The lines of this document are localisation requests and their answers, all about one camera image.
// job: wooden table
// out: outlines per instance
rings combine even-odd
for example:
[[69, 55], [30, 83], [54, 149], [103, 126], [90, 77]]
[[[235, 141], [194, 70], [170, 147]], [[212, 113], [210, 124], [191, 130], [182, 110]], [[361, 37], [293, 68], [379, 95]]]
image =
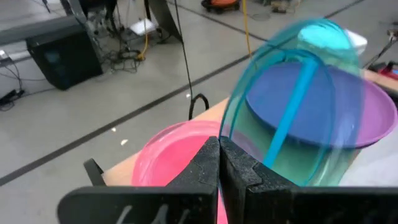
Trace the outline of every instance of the wooden table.
[[[370, 80], [390, 93], [398, 96], [398, 81], [366, 70], [365, 79]], [[194, 120], [221, 121], [228, 98], [214, 105], [207, 111], [198, 115]], [[130, 185], [132, 177], [132, 167], [136, 163], [139, 152], [123, 160], [119, 164], [105, 171], [103, 179], [106, 185]]]

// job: black cable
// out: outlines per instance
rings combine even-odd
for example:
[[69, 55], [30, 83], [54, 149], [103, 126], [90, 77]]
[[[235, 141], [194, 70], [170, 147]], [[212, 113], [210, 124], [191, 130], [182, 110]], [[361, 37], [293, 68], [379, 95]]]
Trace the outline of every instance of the black cable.
[[205, 110], [209, 109], [209, 101], [207, 100], [207, 98], [201, 93], [197, 94], [197, 96], [194, 97], [192, 103], [189, 106], [188, 120], [191, 120], [193, 118], [193, 107], [195, 106], [195, 103], [198, 99], [203, 100], [203, 102], [205, 103]]
[[388, 42], [386, 46], [383, 47], [383, 49], [375, 55], [371, 60], [369, 60], [367, 63], [364, 64], [363, 68], [369, 68], [375, 61], [377, 61], [384, 53], [386, 53], [396, 42], [397, 40], [392, 40]]
[[189, 74], [187, 53], [186, 53], [186, 51], [185, 51], [185, 44], [184, 44], [183, 37], [182, 37], [182, 30], [181, 30], [181, 23], [180, 23], [180, 15], [178, 14], [177, 0], [174, 0], [174, 6], [175, 6], [175, 12], [177, 13], [178, 28], [180, 29], [182, 51], [183, 51], [183, 53], [184, 53], [185, 67], [187, 68], [189, 90], [190, 90], [190, 93], [191, 93], [191, 102], [192, 102], [192, 101], [193, 101], [193, 91], [192, 91], [191, 76], [190, 76], [190, 74]]
[[7, 67], [4, 67], [4, 68], [7, 69], [7, 70], [9, 70], [9, 71], [15, 76], [15, 78], [18, 80], [19, 91], [21, 91], [21, 90], [22, 90], [22, 80], [21, 80], [21, 78], [19, 77], [19, 71], [18, 71], [18, 69], [17, 69], [17, 74], [15, 74], [15, 72], [13, 72], [10, 68], [7, 68]]
[[[115, 50], [111, 50], [110, 52], [104, 54], [102, 64], [109, 64], [109, 67], [114, 71], [125, 71], [130, 73], [136, 73], [137, 68], [140, 64], [138, 60], [136, 60], [137, 55], [140, 54], [140, 51], [126, 51], [126, 52], [118, 52]], [[131, 60], [130, 67], [126, 67], [126, 61]], [[116, 68], [116, 65], [122, 64], [122, 68]]]
[[[123, 38], [122, 38], [122, 35], [121, 35], [120, 28], [118, 29], [116, 27], [116, 23], [114, 21], [113, 12], [112, 13], [108, 12], [108, 10], [110, 10], [110, 7], [107, 7], [106, 10], [107, 10], [107, 12], [106, 12], [107, 16], [109, 17], [108, 19], [111, 22], [111, 26], [112, 26], [112, 29], [113, 29], [113, 30], [108, 29], [108, 32], [113, 33], [114, 35], [116, 35], [116, 37], [119, 39], [119, 44], [120, 44], [119, 48], [121, 48], [121, 42], [124, 42], [124, 41], [123, 41]], [[118, 12], [118, 19], [119, 19], [119, 25], [120, 25], [121, 24], [120, 11], [119, 11], [119, 4], [118, 4], [117, 1], [116, 1], [116, 10]]]
[[[3, 73], [0, 73], [0, 75], [4, 76], [6, 78], [11, 78], [11, 79], [14, 79], [14, 80], [18, 80], [18, 78], [16, 78], [16, 77], [12, 77], [12, 76], [9, 76], [9, 75], [3, 74]], [[28, 82], [42, 82], [42, 81], [46, 81], [47, 79], [45, 79], [45, 78], [42, 78], [42, 79], [20, 78], [20, 80], [28, 81]]]
[[12, 61], [12, 64], [14, 65], [14, 67], [15, 67], [15, 70], [17, 71], [18, 78], [20, 78], [20, 77], [19, 77], [19, 70], [18, 70], [18, 67], [17, 67], [17, 65], [15, 64], [15, 62], [14, 62], [14, 61]]
[[17, 100], [19, 100], [19, 99], [21, 99], [21, 98], [25, 98], [25, 97], [27, 97], [27, 96], [36, 95], [36, 94], [39, 94], [39, 93], [44, 93], [44, 92], [46, 92], [46, 91], [51, 91], [51, 90], [55, 90], [55, 89], [56, 89], [56, 88], [49, 88], [49, 89], [46, 89], [46, 90], [40, 90], [40, 91], [36, 91], [36, 92], [33, 92], [33, 93], [28, 93], [28, 94], [22, 95], [22, 96], [20, 96], [20, 97], [18, 97], [18, 98], [16, 98], [16, 99], [13, 99], [12, 101], [10, 101], [10, 102], [9, 102], [8, 104], [6, 104], [6, 105], [0, 105], [0, 111], [6, 112], [6, 111], [11, 110], [11, 109], [15, 106], [15, 101], [17, 101]]

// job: red object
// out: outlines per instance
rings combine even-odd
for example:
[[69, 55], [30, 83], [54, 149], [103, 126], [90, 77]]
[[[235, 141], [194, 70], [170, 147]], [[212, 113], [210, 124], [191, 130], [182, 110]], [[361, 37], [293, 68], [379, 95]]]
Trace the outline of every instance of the red object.
[[213, 6], [232, 6], [236, 3], [236, 0], [211, 0], [211, 5]]
[[389, 78], [398, 80], [398, 74], [394, 73], [394, 65], [394, 62], [389, 62], [385, 68], [379, 70], [379, 73]]

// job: electrical wire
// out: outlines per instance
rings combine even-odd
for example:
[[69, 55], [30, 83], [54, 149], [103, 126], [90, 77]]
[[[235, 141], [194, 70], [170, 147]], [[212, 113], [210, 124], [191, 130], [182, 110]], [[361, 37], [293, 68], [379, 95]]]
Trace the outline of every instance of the electrical wire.
[[127, 13], [126, 13], [126, 24], [128, 25], [129, 24], [129, 17], [130, 17], [130, 2], [132, 1], [132, 0], [127, 0], [129, 3], [128, 3], [128, 5], [127, 5]]
[[12, 70], [11, 70], [10, 68], [8, 68], [7, 66], [5, 66], [4, 68], [7, 69], [7, 70], [9, 70], [9, 71], [15, 76], [15, 79], [18, 80], [19, 91], [21, 91], [21, 90], [22, 90], [22, 80], [21, 80], [21, 78], [20, 78], [20, 76], [19, 76], [18, 67], [17, 67], [17, 65], [15, 64], [15, 62], [14, 62], [13, 60], [11, 60], [11, 62], [12, 62], [12, 64], [14, 65], [14, 67], [15, 67], [17, 73], [15, 73], [14, 71], [12, 71]]
[[[246, 35], [246, 44], [248, 45], [248, 52], [249, 52], [250, 60], [253, 60], [252, 52], [251, 52], [251, 48], [250, 48], [250, 40], [249, 40], [248, 9], [246, 7], [246, 0], [242, 1], [242, 7], [243, 7], [243, 23], [244, 23], [244, 32]], [[257, 70], [257, 64], [255, 62], [254, 62], [254, 68]]]
[[397, 40], [392, 40], [388, 42], [386, 46], [383, 47], [383, 49], [375, 55], [371, 60], [369, 60], [365, 65], [363, 66], [364, 68], [369, 68], [375, 61], [377, 61], [384, 53], [386, 53], [396, 42]]
[[[116, 2], [116, 12], [117, 12], [117, 17], [119, 20], [119, 26], [122, 26], [121, 22], [121, 15], [120, 15], [120, 9], [119, 9], [119, 4]], [[115, 32], [117, 32], [116, 36], [119, 40], [119, 50], [111, 50], [109, 52], [104, 52], [103, 49], [100, 49], [104, 55], [102, 56], [102, 64], [109, 64], [111, 70], [114, 71], [125, 71], [125, 72], [130, 72], [130, 73], [136, 73], [137, 68], [140, 64], [140, 60], [138, 59], [138, 56], [141, 54], [139, 50], [131, 50], [129, 48], [128, 42], [123, 40], [123, 37], [121, 35], [120, 29], [116, 28], [116, 24], [114, 21], [113, 16], [109, 18], [111, 20], [111, 25], [114, 29]], [[126, 66], [126, 63], [128, 60], [130, 61], [130, 67]]]
[[139, 55], [137, 56], [137, 59], [138, 59], [138, 60], [141, 60], [141, 61], [145, 60], [145, 52], [147, 51], [147, 48], [148, 48], [148, 33], [147, 33], [147, 24], [146, 24], [146, 20], [147, 20], [147, 17], [146, 17], [146, 15], [145, 15], [145, 17], [144, 17], [145, 46], [144, 46], [144, 50], [142, 50], [141, 54], [139, 54]]
[[[3, 74], [3, 73], [0, 73], [0, 75], [4, 76], [6, 78], [18, 80], [18, 78], [16, 78], [16, 77], [12, 77], [12, 76], [9, 76], [9, 75]], [[20, 80], [28, 81], [28, 82], [42, 82], [42, 81], [46, 81], [47, 79], [45, 79], [45, 78], [41, 78], [41, 79], [20, 78]]]
[[119, 29], [116, 27], [115, 19], [113, 13], [110, 14], [107, 12], [108, 19], [111, 23], [111, 27], [113, 30], [107, 28], [108, 32], [111, 33], [112, 35], [115, 35], [119, 39], [119, 51], [121, 51], [122, 48], [122, 43], [127, 45], [127, 42], [123, 40], [123, 37], [121, 35], [120, 27], [122, 25], [121, 19], [120, 19], [120, 10], [119, 10], [119, 3], [116, 1], [116, 11], [118, 13], [118, 19], [119, 19]]
[[15, 106], [15, 102], [17, 100], [20, 100], [21, 98], [25, 98], [27, 96], [36, 95], [36, 94], [39, 94], [39, 93], [44, 93], [44, 92], [55, 90], [55, 89], [56, 88], [49, 88], [49, 89], [46, 89], [46, 90], [40, 90], [40, 91], [36, 91], [36, 92], [33, 92], [33, 93], [24, 94], [24, 95], [20, 96], [19, 98], [13, 99], [12, 101], [10, 101], [6, 105], [0, 105], [0, 111], [6, 112], [6, 111], [11, 110]]
[[180, 35], [181, 35], [182, 51], [184, 53], [185, 67], [187, 68], [188, 84], [189, 84], [189, 90], [191, 93], [191, 103], [192, 103], [193, 102], [193, 91], [192, 91], [191, 76], [189, 74], [187, 52], [185, 51], [185, 44], [184, 44], [183, 37], [182, 37], [181, 22], [180, 22], [180, 15], [178, 13], [177, 0], [174, 0], [174, 6], [175, 6], [175, 12], [176, 12], [176, 16], [177, 16], [178, 29], [180, 30]]

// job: yellow cable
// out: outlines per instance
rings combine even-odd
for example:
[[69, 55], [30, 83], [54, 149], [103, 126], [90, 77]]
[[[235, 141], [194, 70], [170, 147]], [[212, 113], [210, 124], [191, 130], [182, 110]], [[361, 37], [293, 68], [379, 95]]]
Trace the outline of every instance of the yellow cable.
[[141, 54], [137, 55], [138, 60], [145, 60], [145, 52], [148, 48], [148, 34], [147, 34], [147, 24], [146, 24], [147, 17], [144, 17], [144, 33], [145, 33], [145, 46], [144, 50], [142, 50]]
[[[250, 48], [250, 41], [249, 41], [248, 10], [246, 9], [246, 0], [242, 1], [242, 7], [243, 7], [243, 23], [244, 23], [244, 31], [246, 34], [246, 43], [248, 45], [250, 60], [252, 60], [253, 58], [251, 55], [251, 48]], [[254, 68], [257, 70], [257, 64], [255, 62], [254, 62]]]

